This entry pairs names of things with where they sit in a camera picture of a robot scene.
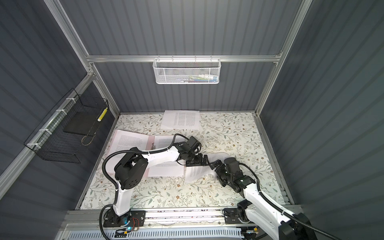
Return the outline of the pink paper folder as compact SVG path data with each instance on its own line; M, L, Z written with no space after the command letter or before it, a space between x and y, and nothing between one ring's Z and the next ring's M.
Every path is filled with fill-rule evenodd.
M152 147L152 143L154 142L155 136L150 136L150 135L148 135L148 136L150 137L150 139L149 139L150 149L147 150L147 151L150 151L150 150L151 150L151 147ZM165 161L165 162L171 162L171 161L174 161L174 160L171 158L170 160L167 160L167 161ZM150 167L153 167L153 166L155 166L155 165L154 165L154 164L149 164L148 169L145 171L145 173L144 173L144 175L143 175L144 178L151 178L151 177L148 177L148 171L149 171L149 168L150 168Z

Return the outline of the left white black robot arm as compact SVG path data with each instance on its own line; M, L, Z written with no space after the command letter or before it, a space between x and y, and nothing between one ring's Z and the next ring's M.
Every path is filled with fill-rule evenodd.
M115 186L115 200L112 205L114 214L117 217L129 215L133 189L140 183L147 169L162 163L179 161L185 161L185 167L208 166L208 156L200 153L201 147L196 138L175 134L170 145L162 149L141 151L135 147L109 155L106 161L123 155L114 166L114 177L109 176L106 167L103 167L103 174Z

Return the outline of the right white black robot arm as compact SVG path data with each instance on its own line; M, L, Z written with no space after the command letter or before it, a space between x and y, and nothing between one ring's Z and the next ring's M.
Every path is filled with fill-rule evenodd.
M262 190L260 180L243 173L244 164L235 158L216 160L209 164L223 187L229 186L244 200L238 203L238 218L252 222L273 240L316 240L317 236L309 219L304 214L296 215L268 197Z

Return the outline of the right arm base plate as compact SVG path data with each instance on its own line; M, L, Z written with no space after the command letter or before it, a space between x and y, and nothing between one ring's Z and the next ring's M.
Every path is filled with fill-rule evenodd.
M231 224L248 224L240 219L240 214L237 208L224 208L222 209L222 214L227 225Z

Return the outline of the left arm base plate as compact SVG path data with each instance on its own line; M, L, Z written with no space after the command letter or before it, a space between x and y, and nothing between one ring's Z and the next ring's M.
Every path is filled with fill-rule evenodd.
M102 216L103 227L142 227L146 218L146 211L132 211L118 216L113 210L107 210Z

